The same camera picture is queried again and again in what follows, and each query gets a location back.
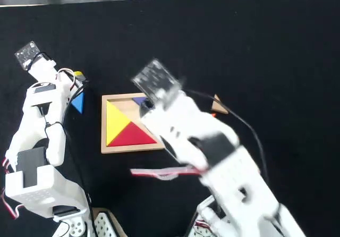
cable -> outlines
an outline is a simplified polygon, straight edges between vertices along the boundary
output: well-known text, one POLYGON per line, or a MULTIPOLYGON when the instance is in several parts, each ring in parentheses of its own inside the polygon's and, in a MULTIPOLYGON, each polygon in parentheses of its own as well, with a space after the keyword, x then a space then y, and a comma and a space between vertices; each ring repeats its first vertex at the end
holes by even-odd
POLYGON ((62 72, 62 71, 65 72, 65 73, 69 72, 73 76, 73 82, 72 82, 72 85, 70 87, 70 91, 71 91, 72 88, 75 85, 75 80, 76 80, 74 71, 72 71, 71 69, 68 69, 68 68, 61 68, 60 70, 57 71, 57 76, 56 76, 55 79, 59 80, 59 73, 62 72))
POLYGON ((198 95, 198 96, 201 96, 201 97, 205 97, 205 98, 214 100, 215 102, 220 104, 222 108, 224 108, 225 110, 230 112, 233 116, 235 116, 238 120, 240 120, 245 126, 247 126, 250 129, 251 133, 253 134, 253 136, 256 140, 258 148, 259 148, 259 154, 260 154, 260 157, 261 157, 262 169, 263 169, 263 178, 264 178, 265 182, 267 183, 267 185, 269 186, 269 175, 268 175, 268 169, 267 169, 266 156, 265 156, 265 153, 264 153, 262 143, 261 143, 257 133, 255 132, 254 128, 249 123, 247 123, 243 118, 241 118, 239 115, 237 115, 235 112, 233 112, 229 107, 225 106, 223 103, 221 103, 218 99, 214 98, 213 96, 206 94, 204 92, 197 92, 197 91, 194 91, 194 90, 185 90, 185 91, 189 92, 191 94, 195 94, 195 95, 198 95))
POLYGON ((36 53, 36 55, 32 58, 32 61, 29 63, 29 65, 27 66, 27 71, 30 71, 30 69, 32 68, 33 63, 35 62, 35 60, 37 59, 37 57, 39 55, 44 54, 45 56, 47 56, 49 59, 52 59, 51 57, 49 57, 49 55, 46 52, 40 51, 38 53, 36 53))
MULTIPOLYGON (((69 101, 69 104, 71 104, 72 100, 77 96, 77 93, 83 88, 84 86, 80 87, 77 92, 71 97, 70 101, 69 101)), ((69 143, 66 142, 66 145, 69 147, 69 151, 70 151, 70 155, 71 155, 71 158, 73 160, 73 164, 75 166, 75 169, 76 171, 78 172, 78 175, 79 175, 79 178, 80 178, 80 182, 81 182, 81 186, 84 190, 84 193, 85 193, 85 196, 86 196, 86 201, 87 201, 87 204, 89 206, 89 210, 90 210, 90 217, 91 217, 91 223, 92 223, 92 228, 93 228, 93 231, 95 232, 95 236, 98 237, 98 233, 96 231, 96 226, 95 226, 95 219, 94 219, 94 213, 93 213, 93 210, 92 210, 92 207, 91 207, 91 201, 90 201, 90 198, 89 198, 89 195, 88 195, 88 192, 87 192, 87 188, 86 188, 86 185, 85 185, 85 181, 83 179, 83 176, 82 176, 82 173, 81 173, 81 170, 80 170, 80 166, 79 164, 77 163, 77 161, 75 160, 75 155, 73 154, 73 150, 72 150, 72 140, 71 140, 71 137, 69 135, 69 133, 66 131, 63 123, 61 122, 55 122, 53 124, 49 124, 48 122, 46 122, 46 126, 45 126, 45 132, 46 132, 46 128, 54 125, 54 124, 60 124, 62 126, 62 129, 65 133, 65 136, 66 136, 66 141, 68 141, 69 143)))
POLYGON ((69 223, 66 223, 65 221, 60 221, 60 223, 64 223, 64 224, 66 224, 66 225, 68 225, 69 226, 69 228, 67 229, 67 231, 62 235, 62 236, 60 236, 60 237, 64 237, 68 232, 69 232, 69 230, 70 230, 70 228, 71 228, 71 226, 70 226, 70 224, 69 223))
POLYGON ((13 219, 17 219, 20 214, 19 214, 19 208, 24 207, 23 204, 19 204, 16 206, 16 208, 13 210, 12 207, 6 202, 5 200, 5 188, 2 189, 2 194, 1 194, 1 199, 2 202, 4 203, 5 207, 7 208, 8 212, 11 214, 13 219))

yellow triangle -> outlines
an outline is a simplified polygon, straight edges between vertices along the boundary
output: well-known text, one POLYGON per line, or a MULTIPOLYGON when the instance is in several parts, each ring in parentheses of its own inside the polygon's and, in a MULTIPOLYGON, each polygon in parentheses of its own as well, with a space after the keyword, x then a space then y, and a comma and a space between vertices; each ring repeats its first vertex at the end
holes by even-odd
POLYGON ((106 145, 108 146, 116 136, 130 123, 118 108, 109 101, 106 102, 106 145))

black surface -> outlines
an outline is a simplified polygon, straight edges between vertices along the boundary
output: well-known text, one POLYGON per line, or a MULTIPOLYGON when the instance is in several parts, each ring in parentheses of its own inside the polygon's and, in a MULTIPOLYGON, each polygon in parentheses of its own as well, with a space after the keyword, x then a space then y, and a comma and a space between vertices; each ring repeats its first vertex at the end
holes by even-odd
MULTIPOLYGON (((112 210, 128 236, 179 236, 207 197, 196 177, 162 182, 130 168, 176 165, 161 151, 101 155, 100 95, 137 92, 130 82, 153 57, 186 87, 217 93, 258 131, 271 188, 307 236, 338 236, 340 0, 154 0, 0 8, 0 152, 19 126, 34 79, 13 53, 34 40, 92 81, 84 115, 67 128, 93 205, 112 210)), ((211 101, 199 98, 203 109, 211 101)), ((251 134, 240 134, 260 163, 251 134)), ((69 153, 59 170, 79 181, 69 153)), ((51 236, 56 224, 23 210, 5 236, 51 236)))

white plastic bracket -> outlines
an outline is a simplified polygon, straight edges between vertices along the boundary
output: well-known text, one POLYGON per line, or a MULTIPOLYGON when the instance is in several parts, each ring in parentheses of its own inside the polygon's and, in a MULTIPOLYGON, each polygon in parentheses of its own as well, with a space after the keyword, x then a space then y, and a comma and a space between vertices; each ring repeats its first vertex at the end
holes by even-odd
MULTIPOLYGON (((80 217, 68 219, 65 221, 67 224, 69 224, 70 229, 67 224, 61 222, 52 237, 64 237, 64 236, 68 236, 68 234, 73 237, 80 237, 84 234, 85 224, 84 224, 84 221, 80 217)), ((95 220, 95 227, 96 227, 98 237, 117 237, 117 234, 106 213, 101 212, 98 214, 95 220)), ((89 233, 88 237, 94 237, 94 236, 95 236, 95 233, 92 230, 89 233)))

tangram puzzle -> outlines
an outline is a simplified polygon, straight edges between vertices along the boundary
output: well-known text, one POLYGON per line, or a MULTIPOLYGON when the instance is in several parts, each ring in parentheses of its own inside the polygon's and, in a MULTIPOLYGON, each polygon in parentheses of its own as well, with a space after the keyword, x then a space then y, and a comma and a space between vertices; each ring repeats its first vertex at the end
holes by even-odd
POLYGON ((102 153, 164 148, 140 122, 139 107, 145 98, 143 93, 102 96, 102 153))

